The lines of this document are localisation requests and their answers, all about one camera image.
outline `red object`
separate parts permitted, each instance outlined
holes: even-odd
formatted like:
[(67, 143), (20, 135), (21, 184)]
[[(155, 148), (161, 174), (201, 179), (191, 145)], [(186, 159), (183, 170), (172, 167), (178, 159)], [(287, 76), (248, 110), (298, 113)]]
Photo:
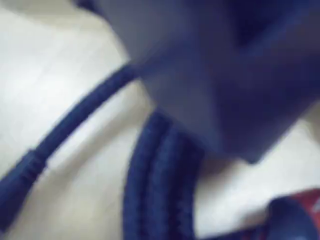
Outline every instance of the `red object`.
[(320, 232), (320, 189), (304, 191), (292, 196), (312, 218)]

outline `blue cable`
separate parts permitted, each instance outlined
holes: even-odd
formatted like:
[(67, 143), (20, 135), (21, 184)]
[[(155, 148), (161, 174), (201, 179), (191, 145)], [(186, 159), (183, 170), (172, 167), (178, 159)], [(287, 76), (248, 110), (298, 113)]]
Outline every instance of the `blue cable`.
[(0, 181), (0, 236), (14, 222), (48, 158), (97, 108), (135, 78), (135, 71), (127, 65), (98, 85)]
[(125, 240), (196, 239), (193, 196), (203, 156), (204, 151), (163, 114), (153, 113), (129, 167), (123, 203)]

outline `table surface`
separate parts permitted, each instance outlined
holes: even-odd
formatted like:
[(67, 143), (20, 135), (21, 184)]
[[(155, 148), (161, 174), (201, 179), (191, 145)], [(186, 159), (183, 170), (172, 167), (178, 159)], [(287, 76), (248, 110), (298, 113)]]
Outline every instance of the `table surface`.
[[(0, 174), (77, 100), (127, 61), (110, 26), (67, 0), (0, 0)], [(130, 155), (153, 105), (138, 81), (52, 157), (6, 240), (117, 240)], [(199, 237), (261, 221), (279, 195), (320, 185), (320, 107), (256, 165), (205, 161)]]

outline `cable connector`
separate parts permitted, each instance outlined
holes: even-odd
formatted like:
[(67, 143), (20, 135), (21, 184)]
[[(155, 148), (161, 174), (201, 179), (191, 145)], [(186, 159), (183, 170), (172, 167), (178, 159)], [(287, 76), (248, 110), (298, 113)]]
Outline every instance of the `cable connector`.
[(0, 181), (0, 232), (11, 226), (45, 168), (46, 161), (31, 150)]

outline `cable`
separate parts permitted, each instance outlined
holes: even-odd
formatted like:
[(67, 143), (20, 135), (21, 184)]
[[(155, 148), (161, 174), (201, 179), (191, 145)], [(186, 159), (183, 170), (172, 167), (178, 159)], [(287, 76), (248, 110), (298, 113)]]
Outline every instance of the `cable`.
[(98, 85), (0, 181), (0, 236), (14, 222), (29, 191), (46, 168), (48, 158), (97, 108), (135, 78), (135, 71), (126, 65)]
[[(159, 123), (165, 123), (164, 130)], [(146, 137), (145, 131), (160, 137)], [(141, 149), (152, 154), (141, 157)], [(153, 113), (128, 171), (123, 202), (125, 240), (195, 239), (194, 189), (204, 154), (163, 114)]]

